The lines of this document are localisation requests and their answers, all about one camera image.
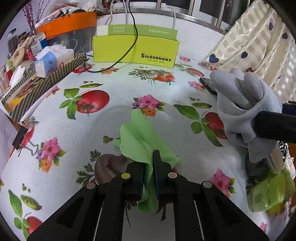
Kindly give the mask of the purple flower branches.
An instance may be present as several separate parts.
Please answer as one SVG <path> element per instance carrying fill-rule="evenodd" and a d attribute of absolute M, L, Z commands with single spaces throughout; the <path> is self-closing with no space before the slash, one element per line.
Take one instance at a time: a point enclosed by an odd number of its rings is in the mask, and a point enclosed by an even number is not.
<path fill-rule="evenodd" d="M 33 30 L 35 28 L 35 24 L 38 23 L 41 20 L 41 17 L 43 16 L 45 10 L 48 8 L 48 5 L 51 1 L 37 1 L 37 10 L 34 11 L 33 9 L 33 1 L 28 1 L 24 7 L 22 8 L 23 15 L 27 19 L 27 23 L 30 27 L 30 30 Z"/>

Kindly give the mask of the clear lidded dark container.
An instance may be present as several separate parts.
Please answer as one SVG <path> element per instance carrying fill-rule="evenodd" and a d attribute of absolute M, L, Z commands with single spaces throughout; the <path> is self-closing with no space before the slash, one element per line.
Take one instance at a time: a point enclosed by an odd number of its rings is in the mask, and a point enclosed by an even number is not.
<path fill-rule="evenodd" d="M 257 163 L 252 163 L 247 157 L 245 170 L 248 178 L 253 182 L 260 182 L 269 176 L 279 174 L 284 168 L 288 154 L 288 143 L 278 142 L 274 151 Z"/>

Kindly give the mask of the heart pattern curtain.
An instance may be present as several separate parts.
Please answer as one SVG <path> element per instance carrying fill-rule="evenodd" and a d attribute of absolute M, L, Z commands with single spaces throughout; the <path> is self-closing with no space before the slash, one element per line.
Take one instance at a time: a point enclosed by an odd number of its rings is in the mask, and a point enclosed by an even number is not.
<path fill-rule="evenodd" d="M 295 39 L 264 1 L 248 7 L 201 65 L 209 70 L 253 72 L 282 103 L 295 101 Z"/>

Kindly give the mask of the striped cardboard tray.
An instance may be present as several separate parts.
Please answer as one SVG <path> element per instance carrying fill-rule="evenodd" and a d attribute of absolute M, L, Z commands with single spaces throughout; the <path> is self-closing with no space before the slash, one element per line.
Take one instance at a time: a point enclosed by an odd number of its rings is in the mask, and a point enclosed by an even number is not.
<path fill-rule="evenodd" d="M 14 122 L 19 122 L 29 108 L 50 88 L 59 83 L 70 72 L 79 67 L 86 60 L 86 55 L 78 53 L 74 60 L 59 68 L 51 75 L 41 78 L 36 72 L 22 77 L 22 79 L 1 98 L 1 103 Z"/>

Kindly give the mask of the green Shishangnx box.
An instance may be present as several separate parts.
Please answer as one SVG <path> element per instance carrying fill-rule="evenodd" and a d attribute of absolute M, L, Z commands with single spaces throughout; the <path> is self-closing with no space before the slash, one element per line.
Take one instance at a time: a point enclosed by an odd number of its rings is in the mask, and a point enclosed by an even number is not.
<path fill-rule="evenodd" d="M 177 32 L 141 24 L 98 26 L 92 40 L 93 60 L 173 68 L 179 47 Z"/>

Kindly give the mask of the blue white tissue pack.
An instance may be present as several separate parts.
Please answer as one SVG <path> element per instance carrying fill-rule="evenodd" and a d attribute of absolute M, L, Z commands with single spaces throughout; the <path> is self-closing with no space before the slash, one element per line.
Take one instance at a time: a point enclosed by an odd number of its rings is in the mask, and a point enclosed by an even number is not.
<path fill-rule="evenodd" d="M 72 62 L 74 60 L 74 50 L 67 49 L 61 44 L 47 46 L 35 58 L 36 75 L 45 78 L 57 69 Z"/>

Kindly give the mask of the orange box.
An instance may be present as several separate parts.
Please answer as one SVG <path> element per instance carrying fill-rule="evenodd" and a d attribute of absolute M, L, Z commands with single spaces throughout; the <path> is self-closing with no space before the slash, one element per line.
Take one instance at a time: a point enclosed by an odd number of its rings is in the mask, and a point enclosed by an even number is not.
<path fill-rule="evenodd" d="M 95 12 L 73 13 L 42 25 L 37 29 L 37 33 L 44 33 L 47 39 L 51 39 L 64 33 L 95 27 L 96 20 Z"/>

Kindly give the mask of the black smartphone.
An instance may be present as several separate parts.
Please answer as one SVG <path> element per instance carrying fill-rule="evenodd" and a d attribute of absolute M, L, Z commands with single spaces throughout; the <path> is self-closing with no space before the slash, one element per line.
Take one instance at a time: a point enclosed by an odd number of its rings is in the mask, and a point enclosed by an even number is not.
<path fill-rule="evenodd" d="M 217 95 L 217 92 L 215 91 L 215 88 L 212 86 L 212 82 L 208 78 L 200 77 L 199 82 L 203 87 L 212 95 Z"/>

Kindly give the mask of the green plastic jar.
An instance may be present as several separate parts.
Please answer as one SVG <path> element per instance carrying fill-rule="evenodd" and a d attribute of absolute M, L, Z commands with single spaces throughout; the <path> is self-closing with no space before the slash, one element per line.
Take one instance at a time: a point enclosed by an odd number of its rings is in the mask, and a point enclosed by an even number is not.
<path fill-rule="evenodd" d="M 268 177 L 251 187 L 247 194 L 248 207 L 251 212 L 275 209 L 295 193 L 295 183 L 290 171 L 284 168 L 275 176 Z"/>

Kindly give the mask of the light green cloth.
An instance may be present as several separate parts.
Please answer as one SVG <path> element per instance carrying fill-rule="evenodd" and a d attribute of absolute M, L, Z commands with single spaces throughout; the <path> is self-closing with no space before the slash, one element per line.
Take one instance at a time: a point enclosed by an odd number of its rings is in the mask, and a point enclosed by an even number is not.
<path fill-rule="evenodd" d="M 166 146 L 139 109 L 134 109 L 131 112 L 131 121 L 120 127 L 120 139 L 115 140 L 114 145 L 119 147 L 123 156 L 144 163 L 144 190 L 137 207 L 141 212 L 157 211 L 159 205 L 152 174 L 153 151 L 159 150 L 162 161 L 169 163 L 172 168 L 177 165 L 180 158 Z"/>

